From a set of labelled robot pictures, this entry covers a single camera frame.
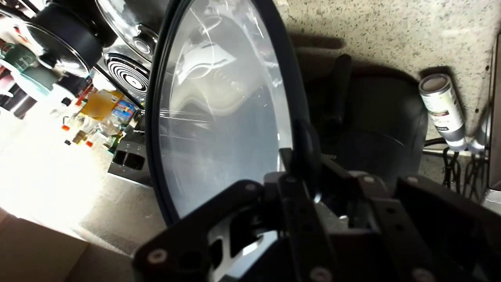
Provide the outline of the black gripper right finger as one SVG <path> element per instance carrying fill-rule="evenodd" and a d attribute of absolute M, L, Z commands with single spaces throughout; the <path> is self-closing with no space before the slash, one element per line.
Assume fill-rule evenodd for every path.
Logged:
<path fill-rule="evenodd" d="M 326 205 L 347 216 L 329 233 L 341 282 L 501 282 L 501 216 L 424 176 L 393 189 L 321 159 Z"/>

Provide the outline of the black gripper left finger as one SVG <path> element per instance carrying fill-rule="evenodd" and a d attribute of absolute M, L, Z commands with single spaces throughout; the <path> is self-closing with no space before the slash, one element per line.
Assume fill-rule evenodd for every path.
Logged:
<path fill-rule="evenodd" d="M 333 245 L 310 192 L 335 164 L 319 153 L 285 155 L 286 170 L 230 184 L 142 244 L 133 256 L 139 282 L 222 282 L 268 233 L 275 239 L 241 282 L 333 282 Z"/>

